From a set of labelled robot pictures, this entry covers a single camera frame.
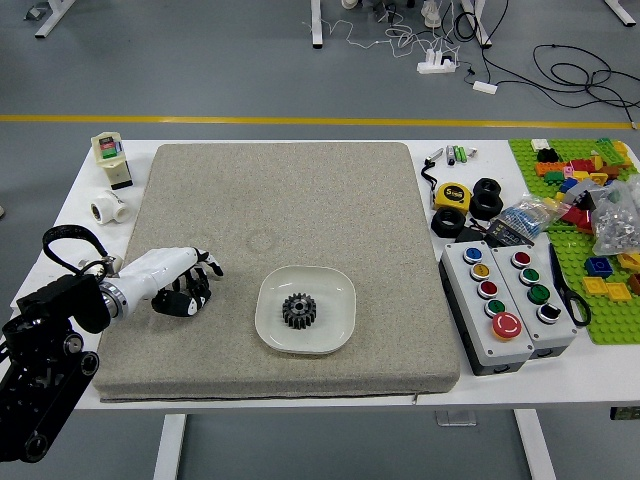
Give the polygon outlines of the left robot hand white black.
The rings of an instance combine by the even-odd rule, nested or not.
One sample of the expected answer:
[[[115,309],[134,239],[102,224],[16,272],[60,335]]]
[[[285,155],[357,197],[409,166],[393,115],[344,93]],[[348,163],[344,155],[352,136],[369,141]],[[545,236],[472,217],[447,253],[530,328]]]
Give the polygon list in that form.
[[[211,298],[209,267],[217,278],[223,270],[213,255],[194,247],[152,249],[106,278],[100,290],[111,318],[128,318],[140,302],[174,317],[195,315]]]

